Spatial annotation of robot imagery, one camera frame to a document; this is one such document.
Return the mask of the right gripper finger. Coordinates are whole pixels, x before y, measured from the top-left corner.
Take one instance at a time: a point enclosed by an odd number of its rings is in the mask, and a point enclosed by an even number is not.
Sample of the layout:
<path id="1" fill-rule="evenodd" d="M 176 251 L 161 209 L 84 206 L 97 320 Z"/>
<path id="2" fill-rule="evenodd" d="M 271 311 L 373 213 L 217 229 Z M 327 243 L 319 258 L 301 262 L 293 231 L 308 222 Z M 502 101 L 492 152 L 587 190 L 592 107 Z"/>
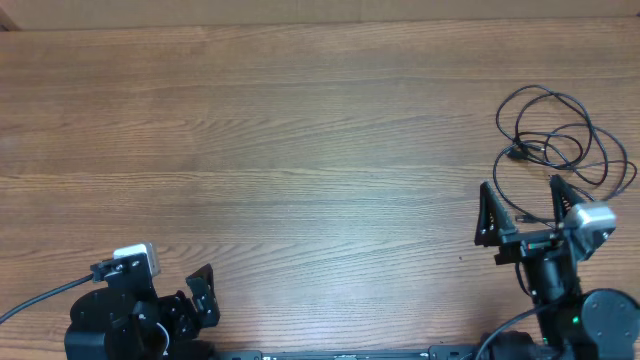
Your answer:
<path id="1" fill-rule="evenodd" d="M 501 246 L 507 237 L 518 232 L 509 213 L 502 206 L 488 181 L 480 185 L 479 213 L 474 244 L 476 246 Z"/>
<path id="2" fill-rule="evenodd" d="M 567 183 L 560 175 L 553 175 L 549 181 L 554 221 L 562 223 L 574 205 L 584 203 L 585 200 L 575 191 L 574 186 Z"/>

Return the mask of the black cable black plugs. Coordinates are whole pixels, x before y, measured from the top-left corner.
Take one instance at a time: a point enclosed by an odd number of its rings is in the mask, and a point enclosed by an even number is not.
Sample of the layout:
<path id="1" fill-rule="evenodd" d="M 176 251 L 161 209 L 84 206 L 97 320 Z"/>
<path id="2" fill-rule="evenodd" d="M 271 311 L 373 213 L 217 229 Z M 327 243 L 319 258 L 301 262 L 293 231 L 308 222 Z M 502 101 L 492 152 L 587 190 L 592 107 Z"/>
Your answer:
<path id="1" fill-rule="evenodd" d="M 551 204 L 551 191 L 547 186 L 553 175 L 560 175 L 574 186 L 586 202 L 612 200 L 639 182 L 639 164 L 631 157 L 626 146 L 612 132 L 597 127 L 604 131 L 601 137 L 612 160 L 607 180 L 598 187 L 584 183 L 570 172 L 504 156 L 510 144 L 498 153 L 491 170 L 491 182 L 498 195 L 517 212 L 520 221 L 547 226 L 553 223 L 552 211 L 543 208 Z"/>

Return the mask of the black cable silver plug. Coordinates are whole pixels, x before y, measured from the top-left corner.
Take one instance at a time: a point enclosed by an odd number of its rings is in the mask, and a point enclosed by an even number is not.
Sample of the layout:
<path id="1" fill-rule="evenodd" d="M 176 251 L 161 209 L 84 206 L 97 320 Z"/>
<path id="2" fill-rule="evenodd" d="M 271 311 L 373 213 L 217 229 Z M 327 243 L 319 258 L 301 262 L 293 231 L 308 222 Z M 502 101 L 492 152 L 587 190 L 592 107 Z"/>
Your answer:
<path id="1" fill-rule="evenodd" d="M 538 94 L 527 100 L 517 112 L 513 130 L 506 130 L 502 122 L 503 111 L 511 101 L 528 91 L 538 91 Z M 522 130 L 521 123 L 527 111 L 547 100 L 559 102 L 577 115 L 579 121 L 548 131 Z M 495 125 L 510 141 L 504 156 L 570 172 L 594 187 L 602 185 L 609 176 L 612 160 L 601 137 L 604 131 L 593 123 L 586 107 L 569 94 L 540 84 L 525 85 L 513 91 L 498 105 Z"/>

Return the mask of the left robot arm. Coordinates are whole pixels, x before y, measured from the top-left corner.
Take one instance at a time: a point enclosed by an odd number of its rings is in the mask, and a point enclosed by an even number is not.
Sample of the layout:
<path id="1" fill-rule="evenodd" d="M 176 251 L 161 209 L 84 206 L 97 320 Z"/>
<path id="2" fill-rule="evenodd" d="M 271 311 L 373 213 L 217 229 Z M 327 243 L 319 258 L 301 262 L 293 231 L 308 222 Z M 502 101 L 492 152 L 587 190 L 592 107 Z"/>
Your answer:
<path id="1" fill-rule="evenodd" d="M 212 266 L 185 279 L 192 295 L 164 297 L 153 284 L 152 255 L 116 256 L 91 266 L 105 288 L 79 298 L 70 310 L 64 346 L 72 360 L 216 359 L 213 344 L 198 339 L 218 325 Z"/>

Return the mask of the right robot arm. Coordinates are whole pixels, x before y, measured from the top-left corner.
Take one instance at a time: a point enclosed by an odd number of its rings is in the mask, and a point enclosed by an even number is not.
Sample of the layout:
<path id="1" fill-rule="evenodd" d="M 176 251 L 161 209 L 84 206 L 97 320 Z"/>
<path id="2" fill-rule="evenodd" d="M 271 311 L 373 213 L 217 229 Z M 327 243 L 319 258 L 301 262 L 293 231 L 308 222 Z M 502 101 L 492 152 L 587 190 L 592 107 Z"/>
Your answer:
<path id="1" fill-rule="evenodd" d="M 513 265 L 532 301 L 525 311 L 487 334 L 478 359 L 631 359 L 639 337 L 639 303 L 629 294 L 583 291 L 578 265 L 615 231 L 605 201 L 586 201 L 561 177 L 550 179 L 554 224 L 520 231 L 491 185 L 480 186 L 474 243 L 495 247 L 498 265 Z"/>

